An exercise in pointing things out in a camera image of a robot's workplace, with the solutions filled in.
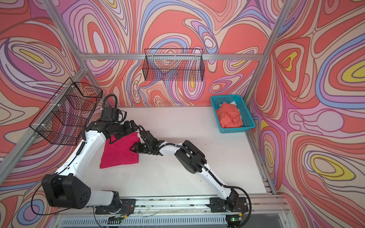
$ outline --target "wire mesh basket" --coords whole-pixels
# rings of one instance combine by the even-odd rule
[[[145,49],[145,54],[146,81],[203,81],[202,49]]]
[[[51,144],[76,146],[81,130],[89,123],[103,92],[85,82],[72,82],[69,88],[64,89],[67,91],[44,120],[40,124],[34,123],[47,104],[29,126]]]

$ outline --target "folded fabric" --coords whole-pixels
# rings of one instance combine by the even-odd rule
[[[241,113],[234,104],[223,103],[216,112],[222,128],[241,127],[243,125]]]
[[[103,156],[101,157],[100,168],[138,163],[138,154],[129,150],[138,141],[139,137],[137,136],[137,132],[124,136],[111,145],[108,140],[105,144]]]

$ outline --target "orange cloth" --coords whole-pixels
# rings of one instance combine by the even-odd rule
[[[242,127],[241,113],[234,104],[223,103],[216,112],[221,127]]]

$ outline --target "white tabletop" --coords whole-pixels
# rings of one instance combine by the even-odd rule
[[[266,193],[246,134],[221,134],[212,107],[122,108],[158,140],[192,142],[212,170],[227,184],[251,193]],[[175,156],[139,154],[139,163],[100,169],[104,147],[89,164],[83,182],[94,190],[118,191],[120,197],[216,194]]]

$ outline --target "teal plastic basket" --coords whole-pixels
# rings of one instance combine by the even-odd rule
[[[214,115],[217,120],[217,124],[218,124],[220,133],[245,132],[248,129],[254,128],[256,126],[255,121],[253,121],[253,118],[250,115],[250,112],[247,109],[246,104],[244,103],[244,101],[240,95],[212,96],[210,98],[210,101],[212,102]],[[239,109],[239,112],[241,113],[243,126],[234,127],[234,128],[222,128],[219,124],[216,110],[218,108],[220,108],[221,104],[223,104],[223,103],[229,104],[233,101],[237,104],[237,108]]]

